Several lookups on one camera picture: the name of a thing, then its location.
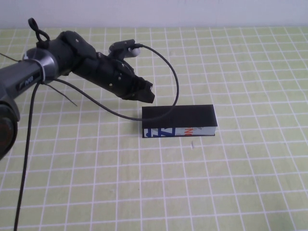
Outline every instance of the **table surface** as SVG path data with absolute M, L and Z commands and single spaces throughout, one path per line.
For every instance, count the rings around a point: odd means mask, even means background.
M 308 230 L 308 27 L 45 29 L 51 38 L 63 30 L 105 54 L 131 38 L 153 47 L 179 76 L 179 104 L 213 104 L 218 128 L 215 137 L 143 139 L 140 123 L 59 83 L 78 107 L 40 86 L 20 231 Z M 0 52 L 15 59 L 35 42 L 29 29 L 0 30 Z M 172 104 L 162 60 L 142 50 L 127 62 L 154 84 L 153 105 Z M 0 67 L 12 63 L 0 56 Z M 147 105 L 61 79 L 127 116 Z M 0 162 L 0 230 L 13 230 L 30 97 L 16 99 L 17 141 Z

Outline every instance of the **black box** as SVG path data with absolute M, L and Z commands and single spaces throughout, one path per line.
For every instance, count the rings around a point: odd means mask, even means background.
M 142 118 L 148 119 L 166 113 L 171 106 L 142 107 Z M 179 105 L 166 117 L 142 122 L 142 137 L 215 136 L 217 120 L 214 106 Z

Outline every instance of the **robotic arm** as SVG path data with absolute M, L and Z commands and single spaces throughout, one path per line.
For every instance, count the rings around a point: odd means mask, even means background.
M 39 81 L 48 84 L 73 72 L 123 100 L 154 101 L 152 83 L 136 76 L 124 61 L 140 53 L 142 45 L 135 40 L 112 44 L 106 56 L 96 52 L 76 32 L 65 31 L 50 40 L 33 18 L 28 22 L 38 38 L 36 48 L 27 50 L 18 63 L 0 69 L 0 160 L 11 149 L 17 135 L 20 114 L 14 99 Z

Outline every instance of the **wall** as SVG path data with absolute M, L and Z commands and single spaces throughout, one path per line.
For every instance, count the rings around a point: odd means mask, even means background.
M 0 0 L 0 28 L 308 25 L 308 0 Z

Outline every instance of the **wire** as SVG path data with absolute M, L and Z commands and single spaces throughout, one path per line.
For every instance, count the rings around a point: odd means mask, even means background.
M 114 111 L 112 111 L 111 109 L 107 108 L 106 106 L 102 105 L 101 103 L 99 103 L 98 101 L 96 101 L 95 99 L 93 99 L 92 97 L 90 97 L 88 94 L 84 93 L 82 90 L 80 90 L 79 88 L 77 88 L 76 86 L 74 86 L 71 83 L 68 83 L 64 80 L 61 79 L 55 79 L 54 81 L 66 84 L 68 86 L 70 86 L 71 88 L 75 89 L 76 91 L 78 91 L 79 93 L 81 93 L 82 95 L 84 95 L 85 97 L 87 97 L 89 100 L 91 100 L 92 102 L 94 102 L 95 104 L 97 104 L 98 106 L 100 106 L 101 108 L 103 108 L 104 110 L 118 116 L 124 119 L 129 119 L 129 120 L 134 120 L 134 121 L 153 121 L 153 120 L 159 120 L 165 116 L 167 116 L 168 114 L 170 114 L 172 112 L 172 110 L 175 108 L 178 99 L 179 99 L 179 93 L 180 93 L 180 87 L 179 87 L 179 80 L 178 80 L 178 76 L 175 72 L 175 70 L 173 69 L 172 65 L 169 63 L 169 61 L 167 59 L 164 58 L 164 56 L 162 56 L 159 52 L 155 51 L 154 49 L 143 45 L 143 44 L 138 44 L 139 47 L 143 47 L 146 48 L 152 52 L 154 52 L 155 54 L 157 54 L 160 58 L 162 58 L 166 64 L 170 67 L 173 75 L 174 75 L 174 79 L 176 82 L 176 86 L 177 86 L 177 93 L 176 93 L 176 97 L 174 100 L 174 103 L 171 105 L 170 109 L 162 114 L 161 116 L 157 116 L 157 117 L 153 117 L 153 118 L 147 118 L 147 119 L 142 119 L 142 118 L 134 118 L 134 117 L 129 117 L 129 116 L 124 116 L 121 115 L 119 113 L 116 113 Z M 11 57 L 8 57 L 5 54 L 0 53 L 0 55 L 11 59 L 15 62 L 19 62 L 18 60 L 15 60 Z M 20 207 L 21 207 L 21 202 L 22 202 L 22 198 L 23 198 L 23 192 L 24 192 L 24 186 L 25 186 L 25 179 L 26 179 L 26 169 L 27 169 L 27 163 L 28 163 L 28 153 L 29 153 L 29 145 L 30 145 L 30 136 L 31 136 L 31 125 L 32 125 L 32 115 L 33 115 L 33 107 L 34 107 L 34 99 L 35 99 L 35 95 L 36 92 L 39 88 L 39 85 L 42 83 L 37 83 L 36 86 L 34 87 L 34 90 L 32 92 L 32 96 L 31 96 L 31 103 L 30 103 L 30 110 L 29 110 L 29 120 L 28 120 L 28 130 L 27 130 L 27 138 L 26 138 L 26 150 L 25 150 L 25 159 L 24 159 L 24 167 L 23 167 L 23 173 L 22 173 L 22 179 L 21 179 L 21 184 L 20 184 L 20 190 L 19 190 L 19 196 L 18 196 L 18 203 L 17 203 L 17 208 L 16 208 L 16 215 L 15 215 L 15 223 L 14 223 L 14 231 L 17 231 L 17 227 L 18 227 L 18 220 L 19 220 L 19 214 L 20 214 Z M 49 86 L 50 88 L 54 89 L 56 92 L 60 93 L 61 95 L 63 95 L 64 97 L 66 97 L 70 102 L 72 102 L 67 96 L 65 96 L 64 94 L 62 94 L 61 92 L 59 92 L 57 89 L 55 89 L 54 87 L 52 87 L 51 85 L 46 84 L 47 86 Z
M 20 213 L 20 206 L 21 206 L 21 201 L 23 199 L 23 192 L 24 192 L 25 179 L 26 179 L 26 169 L 27 169 L 27 163 L 28 163 L 30 136 L 31 136 L 31 125 L 32 125 L 34 98 L 35 98 L 35 94 L 36 94 L 36 92 L 37 92 L 37 90 L 39 88 L 39 85 L 40 85 L 40 83 L 37 83 L 35 85 L 34 90 L 32 92 L 32 97 L 31 97 L 30 111 L 29 111 L 29 121 L 28 121 L 28 132 L 27 132 L 27 139 L 26 139 L 26 151 L 25 151 L 24 167 L 23 167 L 23 174 L 22 174 L 21 183 L 20 183 L 19 197 L 18 197 L 18 203 L 17 203 L 16 215 L 15 215 L 14 231 L 17 231 L 18 220 L 19 220 L 19 213 Z
M 73 105 L 75 105 L 76 107 L 78 107 L 77 104 L 75 104 L 70 98 L 68 98 L 68 97 L 67 97 L 66 95 L 64 95 L 62 92 L 60 92 L 59 90 L 57 90 L 56 88 L 54 88 L 52 85 L 49 85 L 49 84 L 47 84 L 47 83 L 44 83 L 44 85 L 46 85 L 46 86 L 50 87 L 51 89 L 55 90 L 55 91 L 58 92 L 60 95 L 63 95 L 63 96 L 66 97 Z
M 11 58 L 11 57 L 5 55 L 5 54 L 0 53 L 0 55 L 4 56 L 5 58 L 8 58 L 8 59 L 10 59 L 10 60 L 13 60 L 13 61 L 15 61 L 15 62 L 19 62 L 18 60 L 13 59 L 13 58 Z
M 168 114 L 170 114 L 172 112 L 172 110 L 175 108 L 177 102 L 178 102 L 178 99 L 179 99 L 179 80 L 178 80 L 178 76 L 177 74 L 175 73 L 175 70 L 173 69 L 173 67 L 171 66 L 171 64 L 168 62 L 167 59 L 165 59 L 160 53 L 158 53 L 157 51 L 155 51 L 154 49 L 150 48 L 150 47 L 147 47 L 145 45 L 142 45 L 141 44 L 141 47 L 144 47 L 144 48 L 147 48 L 149 49 L 150 51 L 153 51 L 155 54 L 157 54 L 160 58 L 162 58 L 167 64 L 168 66 L 170 67 L 171 71 L 173 72 L 173 75 L 174 75 L 174 78 L 175 78 L 175 82 L 176 82 L 176 85 L 177 85 L 177 94 L 176 94 L 176 97 L 175 97 L 175 100 L 174 100 L 174 103 L 172 104 L 172 106 L 170 107 L 170 109 L 162 114 L 161 116 L 157 116 L 157 117 L 153 117 L 153 118 L 147 118 L 147 119 L 144 119 L 144 118 L 134 118 L 134 117 L 129 117 L 129 116 L 126 116 L 126 115 L 121 115 L 117 112 L 114 112 L 112 111 L 111 109 L 109 109 L 108 107 L 102 105 L 101 103 L 99 103 L 98 101 L 96 101 L 95 99 L 93 99 L 91 96 L 89 96 L 88 94 L 86 94 L 85 92 L 83 92 L 82 90 L 80 90 L 78 87 L 74 86 L 73 84 L 71 83 L 68 83 L 64 80 L 61 80 L 61 79 L 55 79 L 54 81 L 57 81 L 57 82 L 60 82 L 60 83 L 63 83 L 63 84 L 66 84 L 68 86 L 70 86 L 71 88 L 75 89 L 76 91 L 78 91 L 80 94 L 84 95 L 85 97 L 87 97 L 89 100 L 91 100 L 93 103 L 95 103 L 96 105 L 98 105 L 99 107 L 103 108 L 104 110 L 110 112 L 111 114 L 114 114 L 118 117 L 121 117 L 123 119 L 129 119 L 129 120 L 134 120 L 134 121 L 153 121 L 153 120 L 159 120 L 165 116 L 167 116 Z

